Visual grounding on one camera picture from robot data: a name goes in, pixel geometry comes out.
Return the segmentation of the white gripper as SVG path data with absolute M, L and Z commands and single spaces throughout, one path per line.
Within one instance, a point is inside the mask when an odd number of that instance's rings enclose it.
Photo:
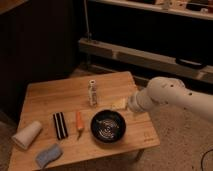
M 143 89 L 141 91 L 135 92 L 128 98 L 121 98 L 112 103 L 113 110 L 127 110 L 127 107 L 135 113 L 147 112 L 154 107 L 154 103 L 148 96 L 147 90 Z

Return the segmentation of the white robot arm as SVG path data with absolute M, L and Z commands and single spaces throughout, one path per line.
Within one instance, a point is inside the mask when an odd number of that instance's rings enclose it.
M 166 104 L 189 110 L 213 122 L 213 95 L 187 89 L 185 84 L 176 78 L 154 77 L 142 90 L 113 102 L 111 108 L 128 108 L 134 113 L 144 113 Z

